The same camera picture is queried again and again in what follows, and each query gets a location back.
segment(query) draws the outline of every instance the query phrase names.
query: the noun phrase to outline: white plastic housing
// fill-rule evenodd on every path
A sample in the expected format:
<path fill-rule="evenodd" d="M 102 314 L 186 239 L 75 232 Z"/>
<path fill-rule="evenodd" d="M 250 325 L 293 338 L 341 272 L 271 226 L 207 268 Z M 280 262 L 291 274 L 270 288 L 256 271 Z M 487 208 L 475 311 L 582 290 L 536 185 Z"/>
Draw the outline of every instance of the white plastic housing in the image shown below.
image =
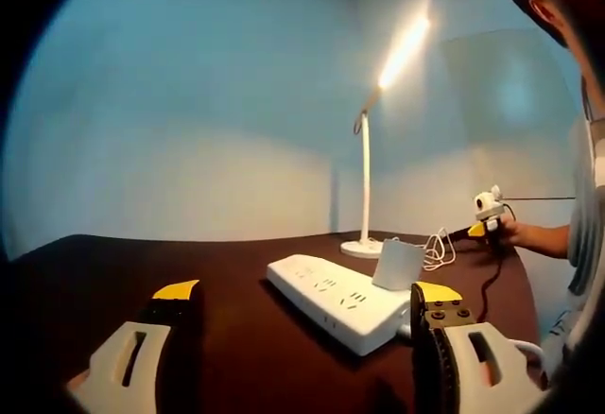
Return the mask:
<path fill-rule="evenodd" d="M 90 374 L 72 395 L 95 414 L 155 414 L 155 383 L 170 327 L 127 321 L 91 356 Z M 140 341 L 138 354 L 133 354 Z M 130 383 L 123 376 L 134 360 Z"/>
<path fill-rule="evenodd" d="M 313 256 L 292 255 L 271 263 L 267 279 L 358 355 L 391 340 L 409 307 L 409 290 L 388 291 L 367 275 Z"/>
<path fill-rule="evenodd" d="M 475 197 L 475 218 L 485 220 L 490 216 L 504 214 L 504 205 L 499 201 L 502 198 L 500 188 L 495 185 L 490 192 L 481 192 Z"/>

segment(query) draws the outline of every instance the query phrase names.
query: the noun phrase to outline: white cable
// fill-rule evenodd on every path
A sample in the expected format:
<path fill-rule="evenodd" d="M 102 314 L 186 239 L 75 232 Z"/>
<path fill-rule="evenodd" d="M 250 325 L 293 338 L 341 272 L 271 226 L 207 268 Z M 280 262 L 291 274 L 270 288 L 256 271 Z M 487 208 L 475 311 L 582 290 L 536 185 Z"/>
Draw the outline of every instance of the white cable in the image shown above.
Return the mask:
<path fill-rule="evenodd" d="M 443 239 L 441 238 L 443 235 L 447 238 L 447 243 L 452 250 L 452 257 L 447 261 L 444 260 L 446 251 L 445 244 L 443 244 Z M 426 243 L 416 245 L 416 247 L 425 250 L 423 269 L 426 271 L 436 270 L 445 265 L 451 265 L 456 261 L 456 249 L 454 249 L 450 234 L 444 228 L 441 228 L 436 234 L 428 236 Z"/>
<path fill-rule="evenodd" d="M 540 360 L 540 366 L 545 368 L 545 352 L 538 345 L 523 340 L 513 340 L 509 338 L 509 342 L 512 343 L 519 351 L 525 351 L 533 354 Z"/>

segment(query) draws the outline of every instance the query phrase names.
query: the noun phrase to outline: table surface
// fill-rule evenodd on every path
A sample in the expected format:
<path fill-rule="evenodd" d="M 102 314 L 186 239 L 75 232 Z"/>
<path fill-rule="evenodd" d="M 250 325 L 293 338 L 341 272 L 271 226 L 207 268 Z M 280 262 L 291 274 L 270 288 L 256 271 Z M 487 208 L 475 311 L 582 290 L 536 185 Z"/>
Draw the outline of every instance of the table surface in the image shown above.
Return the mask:
<path fill-rule="evenodd" d="M 89 356 L 134 319 L 155 291 L 200 279 L 199 396 L 206 412 L 406 412 L 413 409 L 414 391 L 405 343 L 394 339 L 357 357 L 265 280 L 268 263 L 295 253 L 372 275 L 376 261 L 339 252 L 340 243 L 354 237 L 196 243 L 75 235 L 11 265 L 3 277 L 4 294 L 18 315 L 19 348 L 28 349 L 22 361 L 62 384 L 86 369 Z M 458 251 L 453 265 L 424 272 L 422 279 L 451 286 L 478 315 L 480 286 L 494 274 L 496 262 L 486 250 L 460 244 L 467 250 Z M 509 338 L 536 342 L 531 289 L 514 251 L 488 293 L 488 321 Z"/>

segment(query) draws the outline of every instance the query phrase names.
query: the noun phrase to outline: power outlet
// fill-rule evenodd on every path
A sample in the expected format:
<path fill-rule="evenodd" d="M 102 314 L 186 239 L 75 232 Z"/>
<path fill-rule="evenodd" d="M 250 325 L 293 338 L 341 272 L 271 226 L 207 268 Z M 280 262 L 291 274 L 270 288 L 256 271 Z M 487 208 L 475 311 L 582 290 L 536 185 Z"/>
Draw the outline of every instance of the power outlet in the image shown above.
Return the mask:
<path fill-rule="evenodd" d="M 305 315 L 354 353 L 366 355 L 402 325 L 409 290 L 388 291 L 330 261 L 292 255 L 271 263 L 267 279 Z"/>

